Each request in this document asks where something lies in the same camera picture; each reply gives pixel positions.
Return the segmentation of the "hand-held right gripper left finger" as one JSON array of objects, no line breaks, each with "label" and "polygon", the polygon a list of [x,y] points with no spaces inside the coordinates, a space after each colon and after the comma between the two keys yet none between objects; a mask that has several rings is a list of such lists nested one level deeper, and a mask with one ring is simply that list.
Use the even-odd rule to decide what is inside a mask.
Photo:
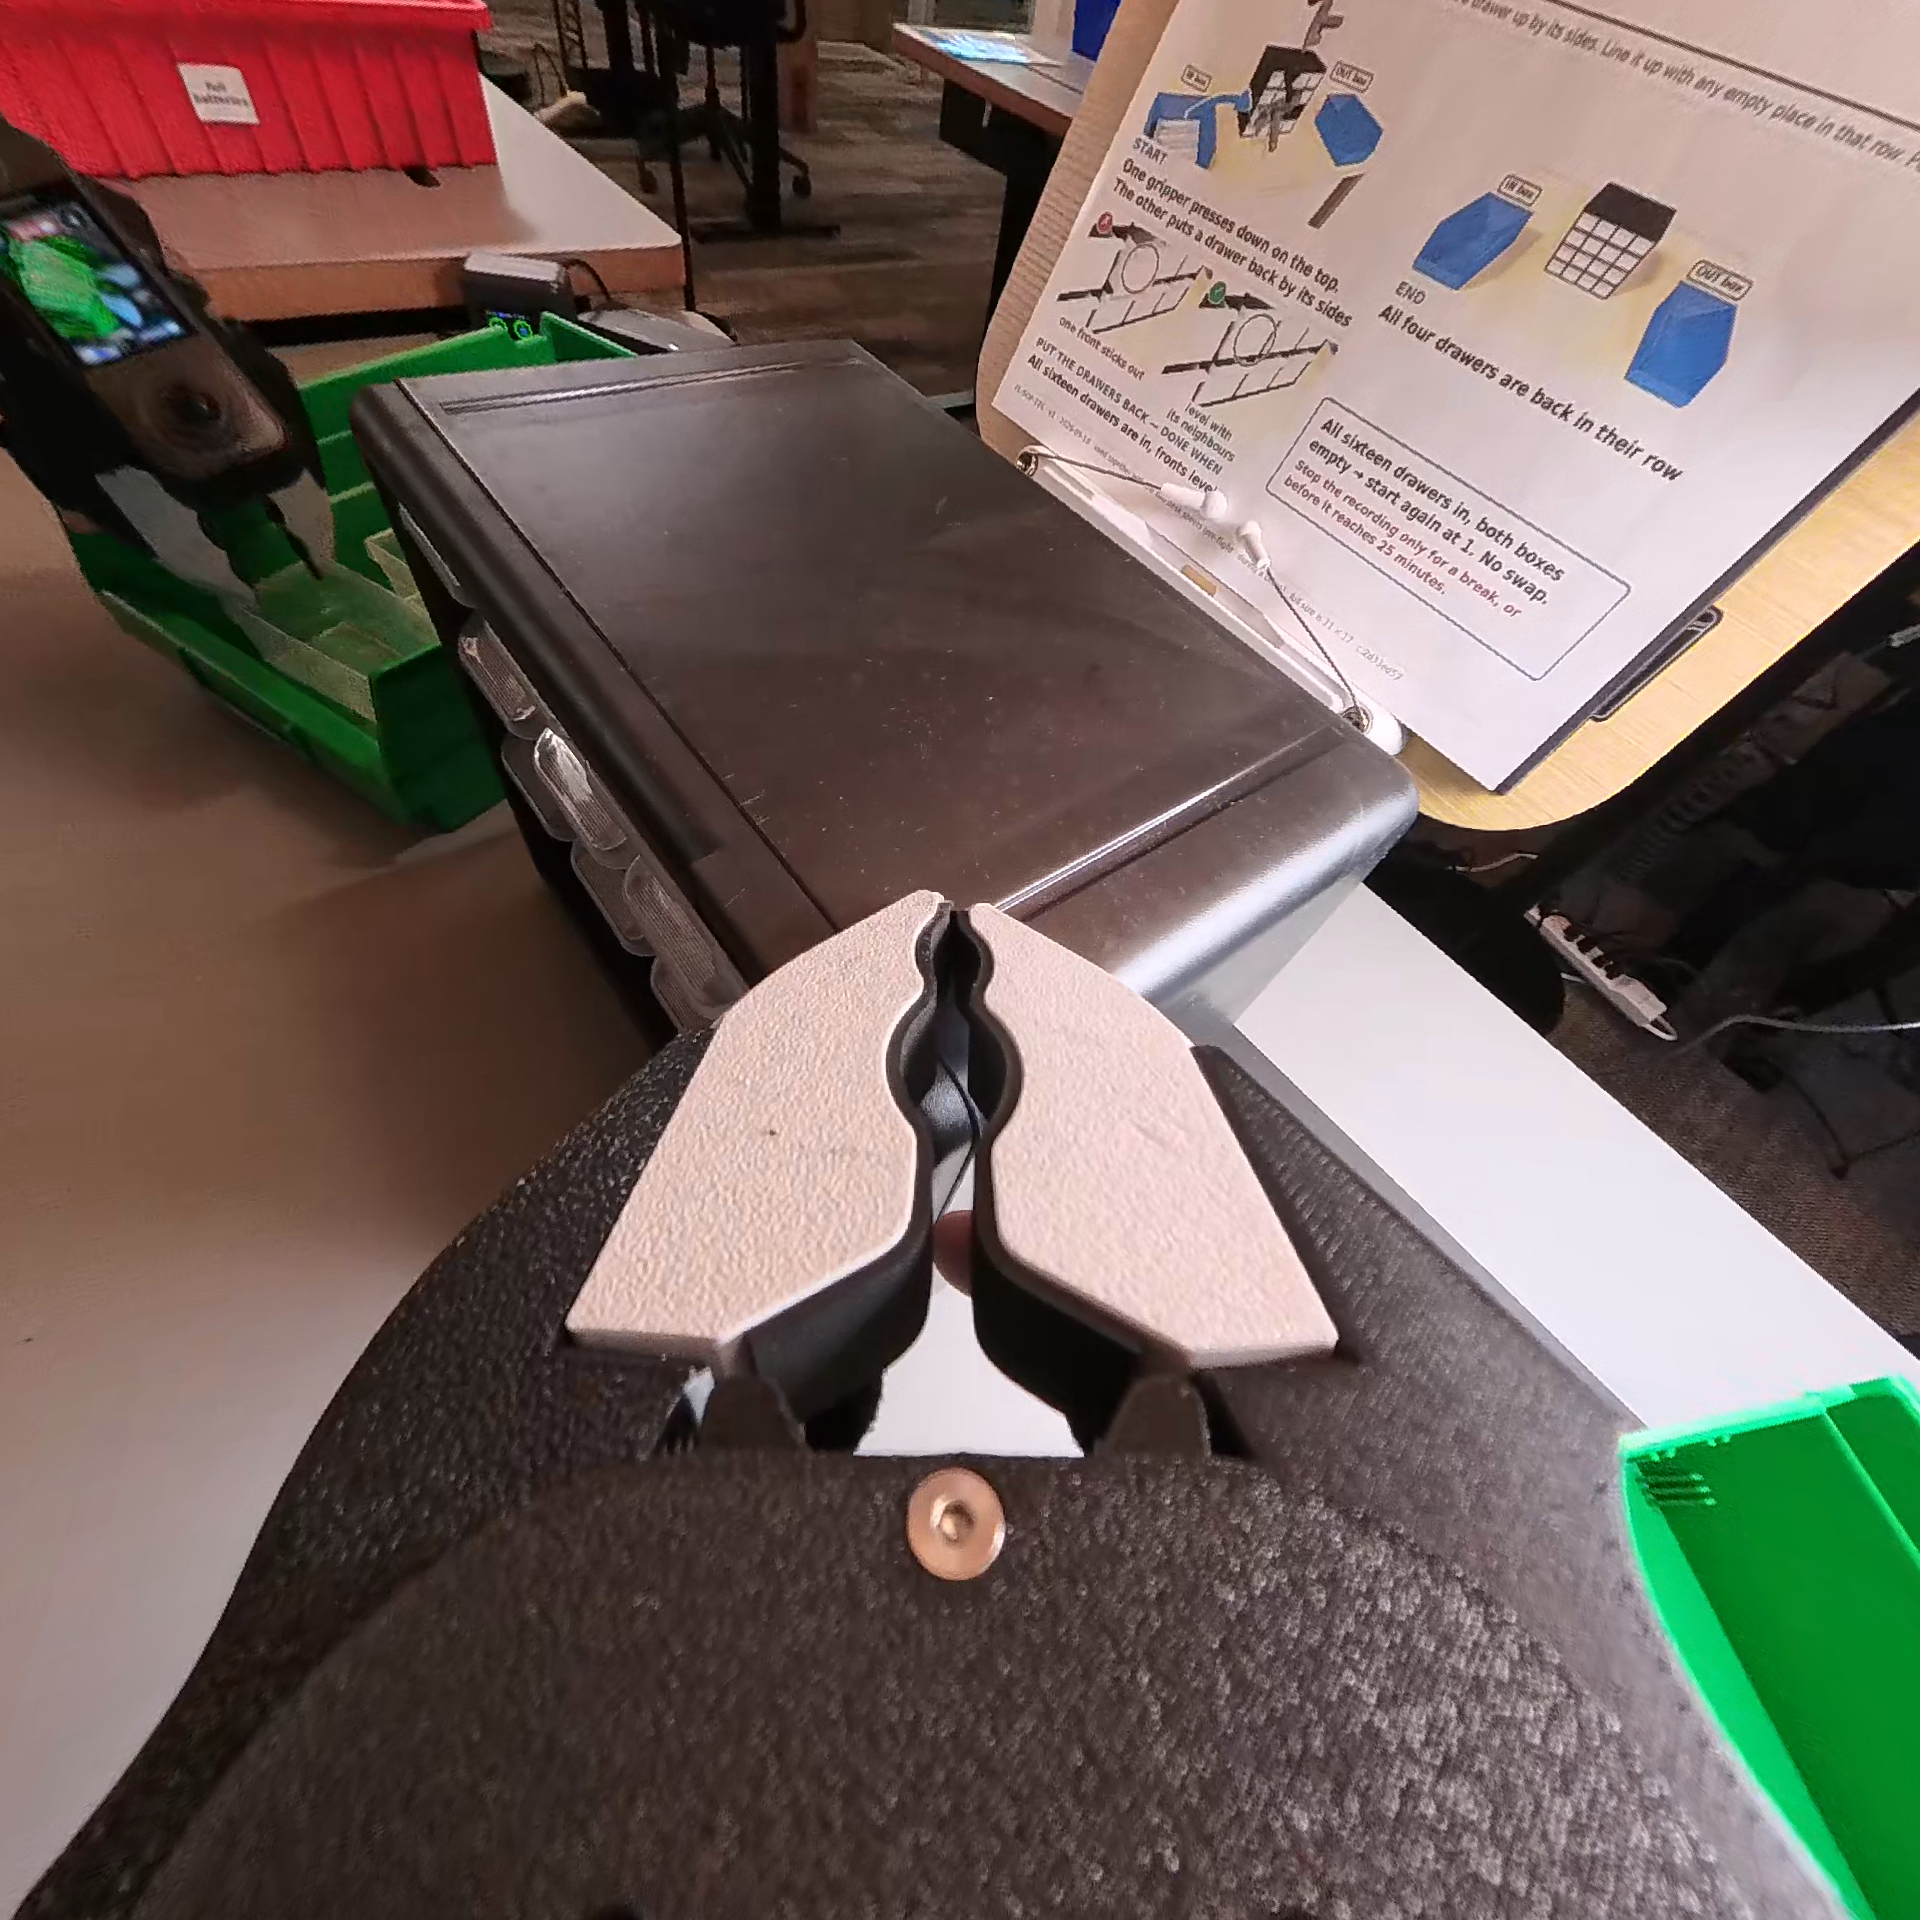
[{"label": "hand-held right gripper left finger", "polygon": [[949,903],[913,891],[762,979],[711,1026],[568,1310],[588,1350],[847,1400],[928,1298],[928,1131],[904,1054]]}]

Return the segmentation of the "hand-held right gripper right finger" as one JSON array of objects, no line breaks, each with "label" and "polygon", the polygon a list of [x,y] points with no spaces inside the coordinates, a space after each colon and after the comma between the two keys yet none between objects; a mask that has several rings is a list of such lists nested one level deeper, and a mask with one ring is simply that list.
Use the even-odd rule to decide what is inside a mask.
[{"label": "hand-held right gripper right finger", "polygon": [[1337,1351],[1337,1320],[1186,1037],[1032,923],[961,914],[983,1351],[1063,1417],[1137,1377]]}]

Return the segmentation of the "green plastic bin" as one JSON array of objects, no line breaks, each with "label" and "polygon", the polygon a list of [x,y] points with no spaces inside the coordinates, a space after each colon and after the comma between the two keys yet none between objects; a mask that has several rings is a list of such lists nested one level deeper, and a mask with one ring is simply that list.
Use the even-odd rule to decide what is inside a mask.
[{"label": "green plastic bin", "polygon": [[1920,1400],[1815,1388],[1619,1444],[1653,1610],[1850,1914],[1920,1911]]},{"label": "green plastic bin", "polygon": [[[532,334],[483,324],[298,382],[298,403],[324,462],[334,558],[370,584],[353,612],[361,626],[435,638],[382,494],[353,444],[353,394],[414,374],[542,369],[605,357],[631,357],[631,350],[574,322],[542,317]],[[324,770],[384,818],[422,829],[454,829],[500,801],[491,758],[482,744],[445,646],[377,685],[377,722],[365,727],[334,700],[274,668],[257,648],[262,638],[278,638],[274,630],[250,638],[232,626],[225,601],[177,581],[148,552],[104,528],[70,528],[65,537],[85,586],[125,638],[170,656],[212,704],[287,744],[298,759]],[[267,513],[225,513],[217,519],[217,537],[246,584],[296,562],[287,536]]]}]

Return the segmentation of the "black drawer cabinet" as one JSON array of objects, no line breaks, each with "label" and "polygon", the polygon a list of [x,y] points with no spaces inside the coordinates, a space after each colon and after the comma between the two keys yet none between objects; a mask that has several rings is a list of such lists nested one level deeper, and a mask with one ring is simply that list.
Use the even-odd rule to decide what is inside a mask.
[{"label": "black drawer cabinet", "polygon": [[853,345],[417,374],[350,430],[748,988],[928,888],[1232,1019],[1419,815]]}]

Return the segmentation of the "background desk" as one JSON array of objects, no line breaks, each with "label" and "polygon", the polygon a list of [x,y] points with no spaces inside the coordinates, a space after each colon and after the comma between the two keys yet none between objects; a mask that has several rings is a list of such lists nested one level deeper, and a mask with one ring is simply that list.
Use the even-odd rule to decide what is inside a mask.
[{"label": "background desk", "polygon": [[940,84],[938,133],[1001,180],[1001,211],[1032,211],[1079,112],[1093,61],[1063,41],[987,33],[983,55],[961,27],[893,26],[893,55]]}]

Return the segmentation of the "brown side table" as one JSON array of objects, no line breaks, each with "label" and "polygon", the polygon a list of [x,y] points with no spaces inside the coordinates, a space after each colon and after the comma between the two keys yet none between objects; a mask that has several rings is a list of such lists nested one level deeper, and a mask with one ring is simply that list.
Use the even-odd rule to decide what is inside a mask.
[{"label": "brown side table", "polygon": [[483,81],[491,163],[125,180],[217,311],[296,336],[346,317],[458,311],[473,252],[585,258],[618,297],[684,286],[668,222]]}]

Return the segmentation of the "grey power adapter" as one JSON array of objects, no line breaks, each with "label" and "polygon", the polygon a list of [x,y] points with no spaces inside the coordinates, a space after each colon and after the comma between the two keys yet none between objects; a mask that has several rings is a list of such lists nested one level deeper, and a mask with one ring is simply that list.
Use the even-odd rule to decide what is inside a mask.
[{"label": "grey power adapter", "polygon": [[574,322],[585,309],[568,262],[506,252],[467,252],[458,297],[473,327],[506,324],[532,334],[542,317]]}]

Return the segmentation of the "rows of fitted clear drawers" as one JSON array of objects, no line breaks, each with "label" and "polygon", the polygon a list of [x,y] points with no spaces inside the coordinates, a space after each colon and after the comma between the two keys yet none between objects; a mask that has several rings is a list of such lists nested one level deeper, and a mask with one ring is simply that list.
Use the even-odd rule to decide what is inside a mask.
[{"label": "rows of fitted clear drawers", "polygon": [[384,505],[537,881],[648,1038],[708,1026],[748,988],[730,955],[699,922],[659,839],[564,733],[473,586],[394,498]]}]

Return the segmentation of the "red ribbed crate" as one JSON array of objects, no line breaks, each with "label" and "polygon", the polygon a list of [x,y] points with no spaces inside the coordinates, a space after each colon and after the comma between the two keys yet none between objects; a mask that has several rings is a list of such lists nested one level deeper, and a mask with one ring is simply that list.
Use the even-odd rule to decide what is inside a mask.
[{"label": "red ribbed crate", "polygon": [[467,0],[7,0],[4,119],[99,180],[491,163]]}]

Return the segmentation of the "white power strip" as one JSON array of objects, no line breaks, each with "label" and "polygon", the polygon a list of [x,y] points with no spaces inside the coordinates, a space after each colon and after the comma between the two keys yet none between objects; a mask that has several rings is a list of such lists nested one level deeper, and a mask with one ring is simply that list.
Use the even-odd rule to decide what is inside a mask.
[{"label": "white power strip", "polygon": [[1591,992],[1613,1017],[1619,1017],[1636,1032],[1661,1043],[1676,1043],[1669,1003],[1640,976],[1628,976],[1588,928],[1570,923],[1570,915],[1550,914],[1543,903],[1523,907],[1523,923],[1543,936],[1564,984]]}]

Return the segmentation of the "white document holder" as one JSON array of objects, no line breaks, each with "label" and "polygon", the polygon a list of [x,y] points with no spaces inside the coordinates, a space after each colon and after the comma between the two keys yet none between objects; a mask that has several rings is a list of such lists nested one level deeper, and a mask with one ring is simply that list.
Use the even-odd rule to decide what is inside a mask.
[{"label": "white document holder", "polygon": [[1022,444],[1017,468],[1102,528],[1252,656],[1286,672],[1368,744],[1396,758],[1404,733],[1355,692],[1306,612],[1282,586],[1266,536],[1213,485],[1148,479],[1124,468]]}]

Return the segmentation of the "black background office chair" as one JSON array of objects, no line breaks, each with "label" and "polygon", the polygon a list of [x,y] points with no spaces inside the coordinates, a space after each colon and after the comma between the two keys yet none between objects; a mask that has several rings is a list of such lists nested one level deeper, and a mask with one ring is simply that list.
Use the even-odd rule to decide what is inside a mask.
[{"label": "black background office chair", "polygon": [[[781,0],[598,0],[591,4],[605,61],[585,93],[598,122],[666,173],[668,222],[696,238],[833,233],[828,222],[788,213],[808,200],[808,163],[781,140],[781,48],[802,41],[805,4]],[[687,159],[696,149],[741,180],[745,211],[696,222]]]}]

